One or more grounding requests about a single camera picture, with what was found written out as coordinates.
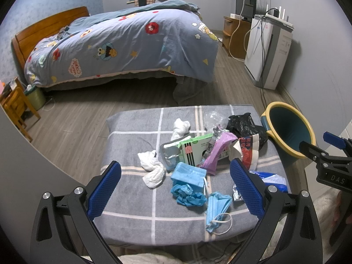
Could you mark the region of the silver blister pack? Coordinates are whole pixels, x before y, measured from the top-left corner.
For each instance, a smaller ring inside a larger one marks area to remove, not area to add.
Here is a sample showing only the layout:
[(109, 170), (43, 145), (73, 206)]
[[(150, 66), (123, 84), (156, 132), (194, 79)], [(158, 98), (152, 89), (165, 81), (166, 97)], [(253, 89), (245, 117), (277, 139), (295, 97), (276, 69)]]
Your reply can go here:
[(160, 146), (161, 157), (167, 172), (173, 171), (180, 160), (179, 155), (181, 150), (179, 143), (180, 139), (175, 139)]

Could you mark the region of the blue wet wipes pack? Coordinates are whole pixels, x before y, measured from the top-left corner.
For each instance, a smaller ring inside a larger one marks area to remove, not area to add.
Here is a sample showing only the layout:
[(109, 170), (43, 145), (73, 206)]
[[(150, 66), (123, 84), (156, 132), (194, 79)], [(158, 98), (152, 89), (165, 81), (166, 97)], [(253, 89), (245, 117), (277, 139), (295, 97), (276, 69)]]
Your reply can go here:
[[(250, 170), (249, 171), (251, 174), (258, 175), (261, 180), (267, 185), (274, 185), (279, 189), (279, 191), (283, 193), (288, 192), (288, 187), (286, 185), (286, 179), (282, 177), (281, 175), (274, 174), (274, 173), (269, 173), (269, 172), (260, 172), (260, 171), (255, 171), (255, 170)], [(235, 202), (240, 202), (243, 201), (242, 195), (237, 189), (236, 184), (233, 185), (233, 200)]]

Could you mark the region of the clear plastic bag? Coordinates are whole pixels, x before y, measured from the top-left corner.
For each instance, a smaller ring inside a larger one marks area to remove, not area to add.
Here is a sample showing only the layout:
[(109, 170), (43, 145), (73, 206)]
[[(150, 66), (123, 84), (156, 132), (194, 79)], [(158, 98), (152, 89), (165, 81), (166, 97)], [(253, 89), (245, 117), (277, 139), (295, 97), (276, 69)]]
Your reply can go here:
[(203, 121), (206, 132), (211, 133), (215, 128), (224, 130), (227, 127), (228, 118), (216, 111), (211, 111), (205, 114)]

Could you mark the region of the green small bin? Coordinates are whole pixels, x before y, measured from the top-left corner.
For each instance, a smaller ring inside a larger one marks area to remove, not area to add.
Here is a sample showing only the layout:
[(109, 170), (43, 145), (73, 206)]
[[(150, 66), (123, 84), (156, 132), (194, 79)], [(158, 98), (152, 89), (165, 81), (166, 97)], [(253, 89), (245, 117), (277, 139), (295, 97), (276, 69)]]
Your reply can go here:
[(42, 108), (46, 102), (46, 98), (39, 87), (35, 85), (28, 85), (24, 91), (25, 96), (28, 98), (35, 110)]

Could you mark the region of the blue face mask with loops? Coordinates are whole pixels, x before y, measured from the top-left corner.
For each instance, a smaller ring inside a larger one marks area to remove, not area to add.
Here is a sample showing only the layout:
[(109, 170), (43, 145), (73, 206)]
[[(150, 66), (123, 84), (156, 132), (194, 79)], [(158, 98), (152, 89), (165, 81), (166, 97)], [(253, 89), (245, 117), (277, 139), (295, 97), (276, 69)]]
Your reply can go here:
[[(233, 226), (231, 214), (227, 212), (231, 203), (232, 197), (229, 195), (213, 192), (208, 196), (205, 229), (209, 234), (223, 235), (229, 232)], [(216, 232), (222, 224), (229, 224), (229, 227), (223, 232)]]

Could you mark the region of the black plastic bag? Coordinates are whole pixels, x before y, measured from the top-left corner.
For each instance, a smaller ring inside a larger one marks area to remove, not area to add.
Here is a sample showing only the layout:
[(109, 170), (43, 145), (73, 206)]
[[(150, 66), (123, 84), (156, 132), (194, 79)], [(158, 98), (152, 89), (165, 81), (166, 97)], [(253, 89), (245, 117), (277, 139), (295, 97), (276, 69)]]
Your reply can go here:
[(263, 126), (254, 124), (249, 112), (242, 115), (229, 116), (226, 129), (237, 137), (247, 137), (258, 134), (259, 150), (267, 143), (268, 135)]

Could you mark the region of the white tissue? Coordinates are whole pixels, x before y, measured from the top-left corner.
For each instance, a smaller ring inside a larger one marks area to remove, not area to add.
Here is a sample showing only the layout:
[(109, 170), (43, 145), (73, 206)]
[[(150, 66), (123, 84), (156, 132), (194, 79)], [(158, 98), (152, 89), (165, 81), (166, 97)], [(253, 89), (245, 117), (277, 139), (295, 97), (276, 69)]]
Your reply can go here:
[(190, 122), (182, 121), (180, 118), (177, 118), (174, 122), (174, 128), (171, 136), (171, 141), (179, 139), (187, 135), (190, 131)]
[(150, 189), (155, 189), (163, 182), (165, 176), (164, 165), (157, 158), (155, 150), (137, 154), (141, 167), (147, 172), (143, 182)]

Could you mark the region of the blue nitrile glove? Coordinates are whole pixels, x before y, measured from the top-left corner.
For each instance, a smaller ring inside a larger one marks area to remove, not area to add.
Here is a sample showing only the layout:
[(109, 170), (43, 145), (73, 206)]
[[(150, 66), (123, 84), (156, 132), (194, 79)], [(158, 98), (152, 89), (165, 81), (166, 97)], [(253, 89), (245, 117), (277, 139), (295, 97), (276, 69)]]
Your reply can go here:
[(171, 194), (179, 205), (185, 207), (201, 207), (207, 202), (206, 196), (201, 192), (195, 192), (189, 184), (174, 185)]

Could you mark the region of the red white paper bag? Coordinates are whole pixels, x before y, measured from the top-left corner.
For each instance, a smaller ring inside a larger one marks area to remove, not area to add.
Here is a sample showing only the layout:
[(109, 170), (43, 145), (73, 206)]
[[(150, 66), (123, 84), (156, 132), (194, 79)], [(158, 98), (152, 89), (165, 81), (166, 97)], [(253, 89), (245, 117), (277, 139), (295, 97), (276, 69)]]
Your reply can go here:
[(250, 171), (255, 171), (259, 157), (260, 138), (258, 134), (241, 137), (229, 145), (229, 160), (238, 158)]

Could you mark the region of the purple spray bottle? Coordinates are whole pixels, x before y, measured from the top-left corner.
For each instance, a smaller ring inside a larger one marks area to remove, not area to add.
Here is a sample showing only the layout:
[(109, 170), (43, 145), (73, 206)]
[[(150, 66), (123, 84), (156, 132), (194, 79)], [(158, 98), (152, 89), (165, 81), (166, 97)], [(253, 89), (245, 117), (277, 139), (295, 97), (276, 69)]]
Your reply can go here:
[(231, 132), (223, 132), (220, 137), (216, 140), (213, 149), (211, 150), (208, 157), (203, 163), (200, 164), (202, 169), (206, 169), (207, 173), (210, 175), (216, 175), (216, 166), (218, 163), (219, 156), (222, 152), (229, 147), (229, 145), (237, 140)]

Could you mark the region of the blue cartoon duvet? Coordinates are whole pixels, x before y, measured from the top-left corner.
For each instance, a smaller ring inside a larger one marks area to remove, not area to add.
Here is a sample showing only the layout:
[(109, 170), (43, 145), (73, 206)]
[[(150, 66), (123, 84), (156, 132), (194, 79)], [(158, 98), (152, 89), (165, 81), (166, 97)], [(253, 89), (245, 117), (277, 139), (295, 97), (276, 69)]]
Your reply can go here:
[(24, 77), (48, 88), (163, 71), (209, 83), (217, 49), (218, 39), (202, 22), (198, 6), (169, 0), (77, 18), (35, 45)]

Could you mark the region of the green medicine box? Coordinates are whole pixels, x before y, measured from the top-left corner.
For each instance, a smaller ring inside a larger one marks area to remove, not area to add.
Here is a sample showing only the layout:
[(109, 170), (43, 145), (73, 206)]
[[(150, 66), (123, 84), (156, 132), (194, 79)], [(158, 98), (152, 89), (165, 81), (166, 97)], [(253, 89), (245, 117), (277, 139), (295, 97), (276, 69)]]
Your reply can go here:
[(198, 167), (212, 136), (213, 134), (206, 134), (181, 141), (178, 145), (180, 149), (179, 161)]

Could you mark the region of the white wifi router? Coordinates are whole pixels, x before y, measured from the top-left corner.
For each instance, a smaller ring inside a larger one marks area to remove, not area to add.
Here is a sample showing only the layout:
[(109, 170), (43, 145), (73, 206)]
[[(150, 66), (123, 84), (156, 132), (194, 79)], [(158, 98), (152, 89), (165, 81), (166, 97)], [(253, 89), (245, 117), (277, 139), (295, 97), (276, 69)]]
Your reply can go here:
[(265, 11), (264, 17), (274, 22), (278, 22), (283, 26), (286, 26), (294, 30), (293, 24), (285, 20), (285, 13), (286, 13), (286, 10), (282, 8), (282, 6), (279, 6), (278, 8), (268, 8), (268, 5), (267, 5), (267, 9)]

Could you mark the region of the wooden TV cabinet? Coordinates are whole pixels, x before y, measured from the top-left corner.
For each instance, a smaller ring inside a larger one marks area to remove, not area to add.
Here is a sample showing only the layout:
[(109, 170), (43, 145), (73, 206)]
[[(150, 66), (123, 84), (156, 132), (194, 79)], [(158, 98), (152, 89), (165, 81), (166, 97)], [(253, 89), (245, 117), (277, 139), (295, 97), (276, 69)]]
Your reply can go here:
[(251, 24), (245, 20), (238, 20), (224, 16), (223, 47), (228, 56), (244, 60), (248, 46)]

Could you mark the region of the small wooden chair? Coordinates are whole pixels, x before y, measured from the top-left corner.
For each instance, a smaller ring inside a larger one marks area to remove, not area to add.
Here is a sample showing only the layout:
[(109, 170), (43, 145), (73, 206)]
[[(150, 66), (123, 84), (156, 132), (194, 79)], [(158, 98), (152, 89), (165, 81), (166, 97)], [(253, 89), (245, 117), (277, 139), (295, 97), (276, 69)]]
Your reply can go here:
[(28, 97), (25, 96), (24, 87), (17, 77), (12, 82), (5, 84), (1, 92), (1, 107), (23, 136), (29, 142), (32, 142), (33, 139), (26, 130), (27, 125), (22, 119), (22, 115), (29, 109), (38, 120), (41, 116), (30, 103)]

